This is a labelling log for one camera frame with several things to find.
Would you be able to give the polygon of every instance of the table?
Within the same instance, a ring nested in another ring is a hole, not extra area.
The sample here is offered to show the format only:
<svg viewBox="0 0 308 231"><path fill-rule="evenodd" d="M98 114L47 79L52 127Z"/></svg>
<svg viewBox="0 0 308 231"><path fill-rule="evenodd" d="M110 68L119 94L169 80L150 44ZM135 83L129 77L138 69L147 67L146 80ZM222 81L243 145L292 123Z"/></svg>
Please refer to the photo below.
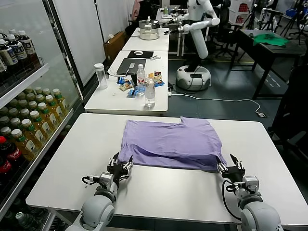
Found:
<svg viewBox="0 0 308 231"><path fill-rule="evenodd" d="M165 31L169 31L169 28L159 28L158 29L158 34L159 36L169 36L169 35L164 35ZM132 34L132 36L134 37L140 37L140 32L139 32L139 27L137 27L134 31L134 33Z"/></svg>
<svg viewBox="0 0 308 231"><path fill-rule="evenodd" d="M127 58L130 51L120 51L108 72L116 75L116 71L120 67L124 58ZM154 51L153 55L161 56L160 59L149 60L145 64L145 73L153 73L154 71L162 72L163 86L155 88L156 103L152 108L145 107L145 96L136 98L128 98L128 90L122 91L116 84L117 77L109 76L107 80L108 88L100 89L97 87L85 105L86 112L105 113L105 114L122 114L122 115L151 115L159 116L168 110L168 52Z"/></svg>
<svg viewBox="0 0 308 231"><path fill-rule="evenodd" d="M139 37L130 37L122 50L127 51L168 51L169 35L160 35L155 40L143 40Z"/></svg>
<svg viewBox="0 0 308 231"><path fill-rule="evenodd" d="M126 120L178 123L179 118L81 114L27 197L27 204L78 212L97 185L85 188L81 178L106 171L120 151ZM308 225L308 206L263 125L252 121L209 120L222 141L222 154L243 162L246 175L256 175L264 202L276 208L282 225ZM218 173L135 165L120 183L115 214L230 224L239 221L225 209ZM236 197L226 192L238 215Z"/></svg>
<svg viewBox="0 0 308 231"><path fill-rule="evenodd" d="M280 75L272 70L272 65L276 58L278 57L290 57L294 58L294 66L297 65L299 57L305 54L303 48L301 48L297 43L289 41L285 47L272 46L268 44L259 43L256 46L253 46L254 39L249 37L249 34L252 33L254 36L259 34L271 34L271 31L266 30L239 30L237 32L237 44L235 47L234 55L232 56L230 69L232 69L235 57L238 51L238 48L241 47L244 52L246 52L255 62L252 65L252 71L254 71L257 64L259 64L263 69L263 76L256 88L256 91L252 97L252 99L256 99L257 97L270 97L270 96L281 96L277 94L260 94L260 90L265 82L266 77L268 76L269 71L273 71L279 78Z"/></svg>

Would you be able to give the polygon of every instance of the shelf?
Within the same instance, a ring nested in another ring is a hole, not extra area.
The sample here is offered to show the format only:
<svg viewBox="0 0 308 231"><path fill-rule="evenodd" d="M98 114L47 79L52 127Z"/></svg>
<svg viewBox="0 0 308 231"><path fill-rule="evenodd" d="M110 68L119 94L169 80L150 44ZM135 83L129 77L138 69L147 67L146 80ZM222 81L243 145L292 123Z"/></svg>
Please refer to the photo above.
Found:
<svg viewBox="0 0 308 231"><path fill-rule="evenodd" d="M60 134L62 129L64 129L67 122L72 117L73 113L74 113L74 110L71 109L69 111L69 113L67 114L67 116L62 121L62 123L59 125L57 130L53 133L51 138L47 141L46 145L40 151L38 156L30 162L29 167L27 168L27 170L25 170L24 175L22 176L20 181L15 184L16 186L11 190L11 192L10 192L9 196L7 197L6 201L4 202L3 206L0 208L0 220L2 220L2 218L6 214L7 210L10 208L11 204L13 203L13 201L15 200L15 198L17 197L17 195L19 194L19 192L23 188L24 184L29 179L29 177L31 176L31 174L33 173L35 168L38 166L38 164L40 163L40 161L42 160L42 158L44 157L44 155L46 154L48 149L51 147L51 145L53 144L53 142L55 141L57 136Z"/></svg>
<svg viewBox="0 0 308 231"><path fill-rule="evenodd" d="M55 217L56 217L56 215L54 213L50 212L41 231L48 231L49 228L51 227Z"/></svg>
<svg viewBox="0 0 308 231"><path fill-rule="evenodd" d="M15 98L20 92L22 92L26 87L31 85L35 80L40 78L43 74L45 74L49 70L49 64L45 64L36 72L29 75L25 80L7 92L0 98L0 108L3 108L6 104L8 104L13 98Z"/></svg>

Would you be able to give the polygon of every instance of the folded cloth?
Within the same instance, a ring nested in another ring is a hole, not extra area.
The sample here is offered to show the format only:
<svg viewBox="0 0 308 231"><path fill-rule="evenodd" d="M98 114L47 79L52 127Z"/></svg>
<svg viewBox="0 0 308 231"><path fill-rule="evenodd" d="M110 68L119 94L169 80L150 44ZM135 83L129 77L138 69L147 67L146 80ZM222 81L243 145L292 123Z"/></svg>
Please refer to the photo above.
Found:
<svg viewBox="0 0 308 231"><path fill-rule="evenodd" d="M221 155L221 141L206 119L181 117L181 123L128 120L122 149L118 156L127 162L133 155L137 165L217 170L216 156Z"/></svg>

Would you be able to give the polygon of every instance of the metal shelf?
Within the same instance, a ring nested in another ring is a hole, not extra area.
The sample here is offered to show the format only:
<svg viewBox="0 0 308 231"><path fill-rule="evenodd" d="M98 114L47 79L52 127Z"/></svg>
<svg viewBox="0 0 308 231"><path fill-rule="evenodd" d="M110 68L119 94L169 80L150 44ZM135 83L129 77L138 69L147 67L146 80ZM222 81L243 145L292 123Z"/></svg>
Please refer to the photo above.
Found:
<svg viewBox="0 0 308 231"><path fill-rule="evenodd" d="M38 156L34 160L31 161L31 163L29 164L29 167L27 168L25 174L20 179L20 181L18 183L16 183L17 185L15 186L13 191L11 192L10 196L7 198L7 200L3 204L2 208L0 208L0 220L2 220L2 218L6 214L7 210L10 208L11 204L13 203L13 201L15 200L15 198L17 197L17 195L19 194L19 192L23 188L24 184L29 179L29 177L31 176L31 174L33 173L35 168L38 166L38 164L40 163L40 161L42 160L42 158L44 157L44 155L46 154L48 149L51 147L51 145L53 144L53 142L55 141L57 136L60 134L62 129L66 126L67 122L72 117L73 113L74 113L74 110L71 109L69 111L69 113L67 114L67 116L62 121L62 123L59 125L57 130L53 133L51 138L47 141L46 145L40 151Z"/></svg>
<svg viewBox="0 0 308 231"><path fill-rule="evenodd" d="M24 81L19 83L5 95L0 98L0 108L3 108L6 104L8 104L13 98L15 98L20 92L22 92L26 87L31 85L35 80L40 78L43 74L45 74L49 70L49 64L45 64L39 70L28 76Z"/></svg>

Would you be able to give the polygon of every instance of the white wall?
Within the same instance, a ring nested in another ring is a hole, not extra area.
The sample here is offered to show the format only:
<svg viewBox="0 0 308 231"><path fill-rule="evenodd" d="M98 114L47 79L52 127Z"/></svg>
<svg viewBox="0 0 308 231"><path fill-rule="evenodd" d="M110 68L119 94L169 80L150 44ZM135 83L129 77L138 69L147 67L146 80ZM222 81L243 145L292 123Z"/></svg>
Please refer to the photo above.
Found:
<svg viewBox="0 0 308 231"><path fill-rule="evenodd" d="M97 0L97 9L100 17L105 42L109 34L124 31L132 13L134 0Z"/></svg>
<svg viewBox="0 0 308 231"><path fill-rule="evenodd" d="M66 68L42 0L0 0L0 28L24 30L33 40L38 56L50 64L49 71L32 87L59 88L73 103L77 99L75 86Z"/></svg>
<svg viewBox="0 0 308 231"><path fill-rule="evenodd" d="M94 64L105 59L103 39L93 0L53 0L65 37L85 85Z"/></svg>

